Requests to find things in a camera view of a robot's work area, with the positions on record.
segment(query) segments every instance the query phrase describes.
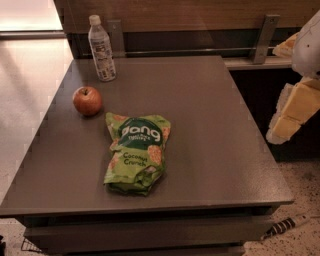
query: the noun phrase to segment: red apple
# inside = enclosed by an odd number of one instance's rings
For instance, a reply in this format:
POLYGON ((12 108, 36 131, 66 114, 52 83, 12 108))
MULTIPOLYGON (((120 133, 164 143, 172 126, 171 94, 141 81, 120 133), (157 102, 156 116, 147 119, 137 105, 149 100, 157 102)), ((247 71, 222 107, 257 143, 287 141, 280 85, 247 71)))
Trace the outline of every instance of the red apple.
POLYGON ((101 94, 91 86, 80 87, 73 93, 73 104, 82 115, 93 116, 102 107, 101 94))

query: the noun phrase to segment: chip bag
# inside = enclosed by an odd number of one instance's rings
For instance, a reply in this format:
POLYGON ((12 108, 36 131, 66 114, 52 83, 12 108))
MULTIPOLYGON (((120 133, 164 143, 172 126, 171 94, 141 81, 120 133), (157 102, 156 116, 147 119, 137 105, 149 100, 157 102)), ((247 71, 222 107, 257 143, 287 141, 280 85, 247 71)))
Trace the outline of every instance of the chip bag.
POLYGON ((147 195, 165 170, 170 122, 159 115, 131 118, 108 112, 106 123, 113 143, 104 184, 125 194, 147 195))

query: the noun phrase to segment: bottle label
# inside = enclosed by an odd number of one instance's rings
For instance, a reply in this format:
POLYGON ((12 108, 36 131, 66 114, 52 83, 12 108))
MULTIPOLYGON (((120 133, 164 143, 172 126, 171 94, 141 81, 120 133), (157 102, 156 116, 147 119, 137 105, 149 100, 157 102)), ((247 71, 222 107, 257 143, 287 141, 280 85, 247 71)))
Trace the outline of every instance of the bottle label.
POLYGON ((109 40, 91 39, 90 43, 99 79, 102 81, 114 79, 116 69, 109 40))

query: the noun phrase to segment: bottle cap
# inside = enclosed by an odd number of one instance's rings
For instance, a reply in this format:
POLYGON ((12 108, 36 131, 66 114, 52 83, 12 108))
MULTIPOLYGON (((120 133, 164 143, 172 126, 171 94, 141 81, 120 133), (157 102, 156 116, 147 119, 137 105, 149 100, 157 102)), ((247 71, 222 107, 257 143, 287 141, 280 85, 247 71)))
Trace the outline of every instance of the bottle cap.
POLYGON ((89 17, 89 21, 90 21, 90 25, 91 26, 95 26, 95 25, 100 25, 101 24, 101 20, 99 15, 91 15, 89 17))

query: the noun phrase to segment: water bottle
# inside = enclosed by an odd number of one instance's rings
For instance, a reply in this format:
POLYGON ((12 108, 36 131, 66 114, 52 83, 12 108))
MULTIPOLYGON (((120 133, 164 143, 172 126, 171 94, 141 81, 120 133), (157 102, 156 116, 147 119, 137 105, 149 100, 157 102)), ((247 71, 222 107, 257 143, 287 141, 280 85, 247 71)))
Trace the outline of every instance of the water bottle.
POLYGON ((98 77, 104 82, 111 81, 116 77, 116 68, 112 58, 110 38, 101 26, 98 15, 91 15, 89 21, 91 28, 88 39, 98 77))

